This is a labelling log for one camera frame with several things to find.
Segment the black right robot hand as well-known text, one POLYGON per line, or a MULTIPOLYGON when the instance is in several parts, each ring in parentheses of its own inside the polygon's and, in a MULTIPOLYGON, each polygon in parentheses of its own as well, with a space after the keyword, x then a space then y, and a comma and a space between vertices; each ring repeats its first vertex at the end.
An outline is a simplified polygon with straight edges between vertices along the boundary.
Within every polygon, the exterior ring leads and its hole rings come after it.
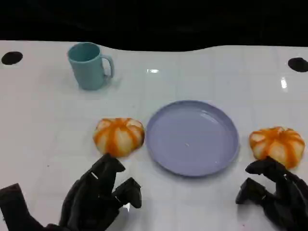
POLYGON ((260 183, 247 178, 240 187, 236 204, 252 202, 261 206, 266 217, 283 231, 308 229, 308 185, 301 178, 269 156, 252 162, 245 171, 275 182, 276 191, 270 193, 260 183))

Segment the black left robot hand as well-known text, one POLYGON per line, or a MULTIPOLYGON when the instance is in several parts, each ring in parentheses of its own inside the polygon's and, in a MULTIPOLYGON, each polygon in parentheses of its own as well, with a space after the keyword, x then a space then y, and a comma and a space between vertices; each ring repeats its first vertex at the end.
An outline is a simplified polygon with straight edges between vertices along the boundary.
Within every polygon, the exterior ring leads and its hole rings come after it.
POLYGON ((114 187, 117 173, 124 170, 121 162, 110 154, 95 162, 66 195, 60 227, 68 231, 104 231, 124 205, 141 208, 141 186, 134 178, 114 187))

